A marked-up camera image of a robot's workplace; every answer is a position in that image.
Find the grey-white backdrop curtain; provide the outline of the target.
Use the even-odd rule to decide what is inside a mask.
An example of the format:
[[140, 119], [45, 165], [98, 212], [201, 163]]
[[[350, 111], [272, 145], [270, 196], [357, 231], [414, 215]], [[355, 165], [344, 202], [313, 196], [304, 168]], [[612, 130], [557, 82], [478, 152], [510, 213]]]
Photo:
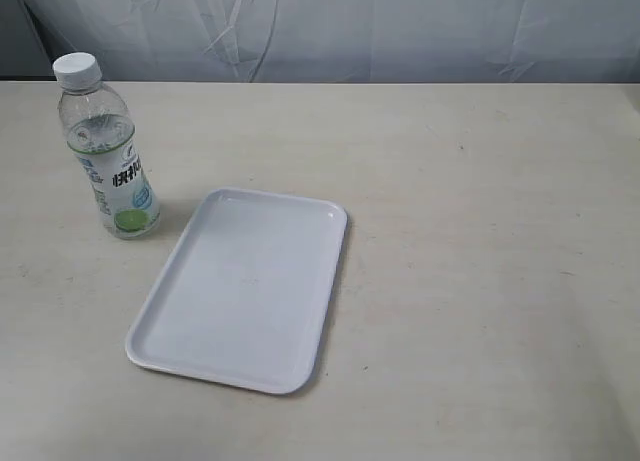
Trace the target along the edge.
[[109, 80], [639, 79], [639, 0], [1, 0], [1, 75], [93, 54]]

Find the clear lime drink bottle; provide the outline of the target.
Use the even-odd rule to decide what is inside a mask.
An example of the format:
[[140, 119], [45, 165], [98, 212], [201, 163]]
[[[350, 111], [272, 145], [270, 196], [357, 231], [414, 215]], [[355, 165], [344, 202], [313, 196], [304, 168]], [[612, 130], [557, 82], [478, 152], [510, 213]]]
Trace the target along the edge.
[[160, 204], [135, 147], [125, 101], [103, 81], [89, 53], [63, 55], [52, 68], [62, 89], [62, 133], [89, 179], [102, 224], [120, 239], [148, 233], [159, 221]]

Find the white rectangular plastic tray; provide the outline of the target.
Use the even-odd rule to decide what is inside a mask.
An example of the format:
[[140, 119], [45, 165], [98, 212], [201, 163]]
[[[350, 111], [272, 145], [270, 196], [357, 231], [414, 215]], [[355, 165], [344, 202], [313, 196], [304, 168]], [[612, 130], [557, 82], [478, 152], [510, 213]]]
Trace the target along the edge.
[[129, 360], [266, 394], [298, 391], [314, 371], [347, 224], [329, 201], [212, 191], [129, 330]]

